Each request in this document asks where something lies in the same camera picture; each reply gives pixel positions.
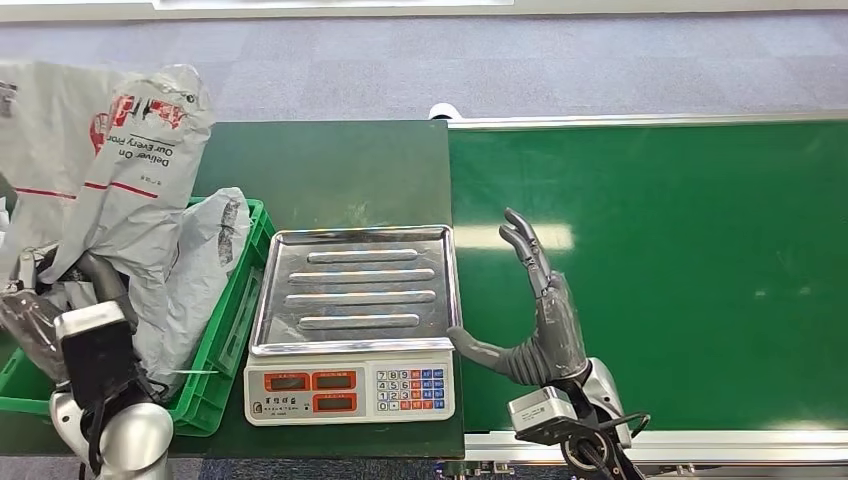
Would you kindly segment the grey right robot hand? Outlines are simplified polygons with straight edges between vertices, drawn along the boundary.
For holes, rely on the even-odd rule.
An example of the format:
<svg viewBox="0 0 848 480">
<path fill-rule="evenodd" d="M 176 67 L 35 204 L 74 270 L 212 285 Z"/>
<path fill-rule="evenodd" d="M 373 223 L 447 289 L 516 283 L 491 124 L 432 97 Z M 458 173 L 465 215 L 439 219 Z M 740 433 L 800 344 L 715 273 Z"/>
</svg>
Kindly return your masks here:
<svg viewBox="0 0 848 480">
<path fill-rule="evenodd" d="M 448 337 L 462 356 L 516 384 L 546 385 L 578 377 L 589 360 L 568 282 L 551 267 L 533 226 L 509 207 L 504 218 L 499 235 L 527 271 L 535 301 L 534 331 L 510 348 L 482 342 L 461 326 L 450 327 Z"/>
</svg>

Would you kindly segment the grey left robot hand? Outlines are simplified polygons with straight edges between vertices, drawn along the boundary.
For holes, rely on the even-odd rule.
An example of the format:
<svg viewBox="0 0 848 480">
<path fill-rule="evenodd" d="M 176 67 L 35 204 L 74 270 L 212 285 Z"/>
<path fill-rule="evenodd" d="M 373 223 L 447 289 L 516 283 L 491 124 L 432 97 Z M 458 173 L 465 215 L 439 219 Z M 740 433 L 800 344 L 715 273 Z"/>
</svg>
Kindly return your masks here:
<svg viewBox="0 0 848 480">
<path fill-rule="evenodd" d="M 53 264 L 57 250 L 58 244 L 53 242 L 26 247 L 19 253 L 11 272 L 1 282 L 1 326 L 42 372 L 62 385 L 68 381 L 68 374 L 54 319 L 65 310 L 48 300 L 53 286 L 38 279 Z M 85 252 L 60 278 L 90 283 L 97 303 L 117 302 L 131 328 L 137 328 L 138 317 L 129 300 L 129 280 L 107 259 Z"/>
</svg>

